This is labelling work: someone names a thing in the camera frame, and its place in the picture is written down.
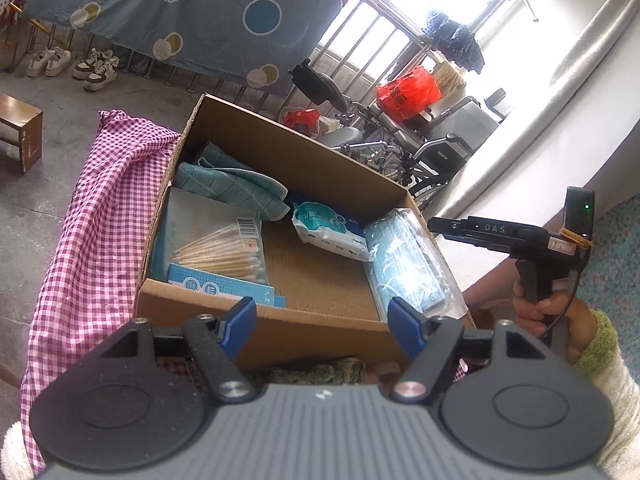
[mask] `cotton swab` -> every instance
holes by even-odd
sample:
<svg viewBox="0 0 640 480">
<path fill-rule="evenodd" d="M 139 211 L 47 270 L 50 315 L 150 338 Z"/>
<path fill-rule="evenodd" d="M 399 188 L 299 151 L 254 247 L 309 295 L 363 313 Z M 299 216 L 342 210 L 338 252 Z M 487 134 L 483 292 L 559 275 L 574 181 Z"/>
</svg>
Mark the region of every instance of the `cotton swab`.
<svg viewBox="0 0 640 480">
<path fill-rule="evenodd" d="M 257 274 L 264 272 L 257 250 L 249 249 L 239 228 L 228 226 L 203 236 L 174 251 L 179 265 L 222 274 L 230 278 L 265 283 Z"/>
</svg>

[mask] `screw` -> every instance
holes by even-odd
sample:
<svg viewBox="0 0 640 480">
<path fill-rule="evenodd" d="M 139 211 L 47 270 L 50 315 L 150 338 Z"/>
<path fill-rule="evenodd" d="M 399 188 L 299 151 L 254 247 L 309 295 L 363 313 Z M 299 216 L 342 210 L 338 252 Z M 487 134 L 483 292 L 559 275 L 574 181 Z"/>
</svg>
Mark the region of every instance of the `screw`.
<svg viewBox="0 0 640 480">
<path fill-rule="evenodd" d="M 415 397 L 423 396 L 427 392 L 427 387 L 417 381 L 404 381 L 396 384 L 394 391 L 405 399 L 415 399 Z"/>
<path fill-rule="evenodd" d="M 239 399 L 249 393 L 249 385 L 241 381 L 227 381 L 220 384 L 218 391 L 227 399 Z"/>
</svg>

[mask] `white wall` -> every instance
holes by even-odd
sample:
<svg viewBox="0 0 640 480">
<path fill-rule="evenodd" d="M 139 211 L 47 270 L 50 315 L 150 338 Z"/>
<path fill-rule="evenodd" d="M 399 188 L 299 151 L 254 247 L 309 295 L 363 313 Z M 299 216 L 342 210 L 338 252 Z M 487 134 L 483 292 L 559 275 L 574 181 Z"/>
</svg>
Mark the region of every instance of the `white wall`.
<svg viewBox="0 0 640 480">
<path fill-rule="evenodd" d="M 502 87 L 513 102 L 530 97 L 546 85 L 606 0 L 529 1 L 539 22 L 533 22 L 521 0 L 512 0 L 508 10 L 478 32 L 486 65 L 481 75 L 466 76 L 467 94 L 483 99 Z"/>
<path fill-rule="evenodd" d="M 567 186 L 596 190 L 596 214 L 640 187 L 640 14 L 551 125 L 461 216 L 558 227 Z M 506 254 L 438 238 L 469 304 L 513 283 Z"/>
</svg>

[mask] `hand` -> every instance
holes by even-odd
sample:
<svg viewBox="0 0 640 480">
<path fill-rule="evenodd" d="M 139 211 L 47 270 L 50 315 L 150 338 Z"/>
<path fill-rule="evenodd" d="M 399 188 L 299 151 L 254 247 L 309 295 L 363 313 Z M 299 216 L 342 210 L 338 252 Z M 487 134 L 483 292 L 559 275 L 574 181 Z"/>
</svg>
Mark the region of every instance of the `hand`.
<svg viewBox="0 0 640 480">
<path fill-rule="evenodd" d="M 546 300 L 537 304 L 529 303 L 524 298 L 524 288 L 520 282 L 513 285 L 513 306 L 518 318 L 514 321 L 531 335 L 539 337 L 545 331 L 546 326 L 540 322 L 545 314 L 559 314 L 567 300 L 569 293 L 556 292 Z M 596 337 L 598 325 L 596 319 L 583 300 L 575 298 L 569 310 L 566 312 L 569 322 L 569 345 L 567 349 L 567 361 L 575 365 L 593 338 Z"/>
</svg>

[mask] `hanging clothes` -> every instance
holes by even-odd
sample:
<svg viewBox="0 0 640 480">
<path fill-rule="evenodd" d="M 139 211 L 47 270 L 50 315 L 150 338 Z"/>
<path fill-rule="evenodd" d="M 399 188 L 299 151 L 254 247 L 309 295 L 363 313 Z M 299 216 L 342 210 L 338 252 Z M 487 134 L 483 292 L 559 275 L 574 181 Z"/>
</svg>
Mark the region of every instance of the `hanging clothes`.
<svg viewBox="0 0 640 480">
<path fill-rule="evenodd" d="M 439 50 L 449 61 L 467 70 L 482 71 L 482 51 L 466 25 L 454 22 L 441 10 L 430 10 L 422 30 L 433 39 L 432 50 Z"/>
</svg>

